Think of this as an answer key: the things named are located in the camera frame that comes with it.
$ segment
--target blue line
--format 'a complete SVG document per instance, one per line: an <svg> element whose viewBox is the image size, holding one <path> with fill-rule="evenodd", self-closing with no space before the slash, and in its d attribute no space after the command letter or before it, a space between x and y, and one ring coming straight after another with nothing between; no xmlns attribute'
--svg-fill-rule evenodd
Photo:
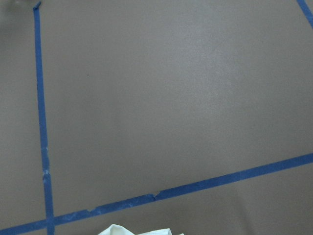
<svg viewBox="0 0 313 235"><path fill-rule="evenodd" d="M196 192L196 191L200 191L200 190L204 190L208 188L214 188L214 187L234 183L237 181L254 178L257 176L261 176L261 175L271 174L271 173L278 172L281 170L286 170L286 169L290 169L290 168L294 168L297 166L306 165L310 163L313 163L313 153L279 161L279 162L275 162L275 163L271 163L271 164L267 164L267 165L258 166L258 167L247 169L247 170L238 171L235 173L211 178L208 180L191 183L188 185L179 186L176 188L166 189L166 190L161 191L156 196L154 196L153 194L146 194L146 195L142 195L139 197L126 199L123 201L102 205L102 206L96 207L95 209L91 211L83 210L83 211L60 215L60 216L55 217L54 221L55 221L55 225L67 224L67 223L71 223L77 220L86 219L86 218L94 217L97 215L107 214L110 212L120 211L123 209L136 207L136 206L144 205L147 203L152 203L155 201L161 201L161 200L165 200L168 198L177 197L180 195L184 195L184 194L188 194L188 193L192 193L192 192ZM24 225L16 226L13 228L8 228L5 230L0 230L0 235L16 235L16 234L26 233L26 232L42 229L43 226L45 226L45 221L41 220L41 221L37 221L34 223L30 223L30 224L24 224Z"/></svg>
<svg viewBox="0 0 313 235"><path fill-rule="evenodd" d="M305 17L308 19L311 27L313 28L313 14L311 12L311 10L309 9L307 3L305 2L305 0L297 0L301 10L303 11Z"/></svg>
<svg viewBox="0 0 313 235"><path fill-rule="evenodd" d="M39 113L39 128L40 128L40 146L43 165L43 182L45 191L45 215L47 234L54 235L54 215L53 215L53 200L52 200L52 186L48 157L48 137L47 126L45 119L45 94L44 94L44 77L43 64L41 54L41 36L40 36L40 14L39 6L41 2L37 3L34 8L35 21L35 54L36 54L36 72L37 72L37 97L38 97L38 113Z"/></svg>

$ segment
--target gray floor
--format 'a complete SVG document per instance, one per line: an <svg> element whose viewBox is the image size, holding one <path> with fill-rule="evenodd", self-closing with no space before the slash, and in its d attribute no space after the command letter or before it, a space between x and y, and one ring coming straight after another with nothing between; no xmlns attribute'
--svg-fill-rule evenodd
<svg viewBox="0 0 313 235"><path fill-rule="evenodd" d="M0 229L45 217L35 3L0 3ZM313 152L313 30L296 0L44 0L40 12L55 215ZM111 223L135 233L311 235L312 170L56 235Z"/></svg>

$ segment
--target gray surface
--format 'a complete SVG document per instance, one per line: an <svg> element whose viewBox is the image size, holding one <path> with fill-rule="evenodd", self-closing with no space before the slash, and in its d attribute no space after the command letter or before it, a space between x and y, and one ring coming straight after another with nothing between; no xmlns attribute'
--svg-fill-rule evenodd
<svg viewBox="0 0 313 235"><path fill-rule="evenodd" d="M34 2L0 5L0 229L45 216ZM50 0L41 17L56 215L313 152L313 30L296 1ZM311 234L311 171L63 225L57 235L110 223L138 233Z"/></svg>

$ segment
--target diagonal blue tape strip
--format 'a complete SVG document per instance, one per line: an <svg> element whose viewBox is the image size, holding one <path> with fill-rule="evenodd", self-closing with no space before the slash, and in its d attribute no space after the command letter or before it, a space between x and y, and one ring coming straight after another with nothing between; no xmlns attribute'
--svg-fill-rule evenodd
<svg viewBox="0 0 313 235"><path fill-rule="evenodd" d="M297 0L301 10L303 11L303 14L305 15L305 17L307 18L307 20L309 21L311 27L313 28L313 14L311 12L311 10L309 9L307 3L305 2L305 0Z"/></svg>
<svg viewBox="0 0 313 235"><path fill-rule="evenodd" d="M50 176L50 166L48 157L48 138L47 126L45 119L45 94L44 94L44 78L43 78L43 64L41 55L41 36L40 36L40 14L39 6L41 2L37 3L34 8L34 22L35 22L35 54L36 54L36 74L37 74L37 98L38 98L38 113L39 113L39 128L40 128L40 147L43 165L43 182L45 191L45 215L47 234L54 235L54 215L53 215L53 201L52 201L52 186Z"/></svg>
<svg viewBox="0 0 313 235"><path fill-rule="evenodd" d="M91 211L83 210L78 212L73 212L65 215L60 215L54 218L55 225L62 225L71 223L77 220L86 219L90 217L94 217L97 215L107 214L110 212L120 211L123 209L136 207L140 205L144 205L147 203L155 202L155 201L161 201L172 197L177 197L180 195L208 189L208 188L214 188L230 183L234 183L237 181L266 175L274 172L278 172L281 170L286 170L290 168L294 168L301 165L306 165L313 163L313 153L307 154L304 156L291 158L287 160L283 160L280 162L275 162L267 165L258 166L255 168L247 169L238 171L235 173L219 176L216 178L211 178L208 180L203 180L199 182L195 182L188 185L179 186L176 188L170 188L161 191L157 196L154 196L153 194L146 194L139 197L130 198L127 200L110 203L106 205L99 206ZM24 224L20 226L16 226L13 228L0 230L0 235L16 235L21 233L26 233L34 230L42 229L45 225L45 221L37 221L30 224Z"/></svg>

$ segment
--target white object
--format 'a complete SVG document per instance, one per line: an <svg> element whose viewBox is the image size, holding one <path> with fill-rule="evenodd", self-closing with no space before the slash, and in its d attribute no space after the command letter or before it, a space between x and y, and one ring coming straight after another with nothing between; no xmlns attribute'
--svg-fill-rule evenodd
<svg viewBox="0 0 313 235"><path fill-rule="evenodd" d="M99 233L99 235L135 235L135 234L133 234L132 232L128 231L127 229L120 225L112 224L103 232ZM170 229L160 229L138 235L172 235L172 233Z"/></svg>

